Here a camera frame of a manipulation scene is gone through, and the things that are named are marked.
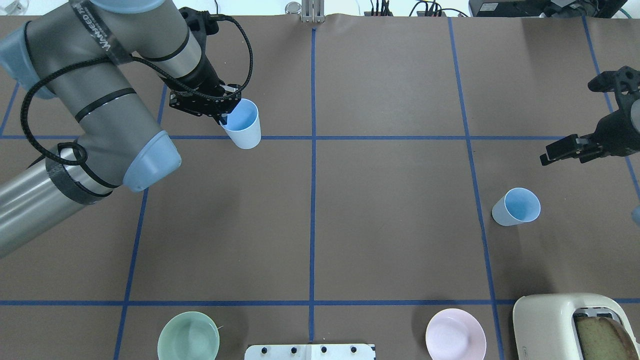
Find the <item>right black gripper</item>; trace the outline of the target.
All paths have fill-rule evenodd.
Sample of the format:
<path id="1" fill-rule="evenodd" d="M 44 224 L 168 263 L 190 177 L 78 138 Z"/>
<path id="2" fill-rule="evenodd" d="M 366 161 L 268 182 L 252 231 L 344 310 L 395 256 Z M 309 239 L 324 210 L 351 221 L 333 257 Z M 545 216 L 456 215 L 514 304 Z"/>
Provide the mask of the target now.
<path id="1" fill-rule="evenodd" d="M 594 132 L 582 137 L 569 135 L 547 145 L 539 159 L 542 166 L 548 166 L 569 158 L 589 162 L 597 158 L 628 157 L 639 150 L 639 112 L 618 109 L 603 117 Z"/>

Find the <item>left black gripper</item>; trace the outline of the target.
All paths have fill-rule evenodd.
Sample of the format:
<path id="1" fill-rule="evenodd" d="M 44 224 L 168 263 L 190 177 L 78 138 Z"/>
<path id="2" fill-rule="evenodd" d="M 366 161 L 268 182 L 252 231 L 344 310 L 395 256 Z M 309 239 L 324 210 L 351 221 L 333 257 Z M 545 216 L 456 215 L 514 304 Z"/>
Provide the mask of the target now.
<path id="1" fill-rule="evenodd" d="M 237 84 L 226 85 L 210 60 L 201 60 L 194 70 L 177 80 L 169 80 L 169 106 L 192 116 L 207 116 L 227 126 L 229 114 L 239 104 L 242 93 Z"/>

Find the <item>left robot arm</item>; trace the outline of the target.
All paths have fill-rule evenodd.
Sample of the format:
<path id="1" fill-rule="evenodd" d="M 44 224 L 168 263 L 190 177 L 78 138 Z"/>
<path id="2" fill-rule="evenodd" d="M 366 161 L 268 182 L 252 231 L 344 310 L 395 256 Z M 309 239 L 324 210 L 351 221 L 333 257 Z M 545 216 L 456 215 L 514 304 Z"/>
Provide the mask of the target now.
<path id="1" fill-rule="evenodd" d="M 25 89 L 20 127 L 39 157 L 1 187 L 5 257 L 126 186 L 148 189 L 181 166 L 168 133 L 121 72 L 137 62 L 169 89 L 169 105 L 226 125 L 243 84 L 226 84 L 206 55 L 219 22 L 171 0 L 70 0 L 1 40 L 1 66 Z M 83 133 L 43 146 L 29 124 L 34 98 L 58 99 Z"/>

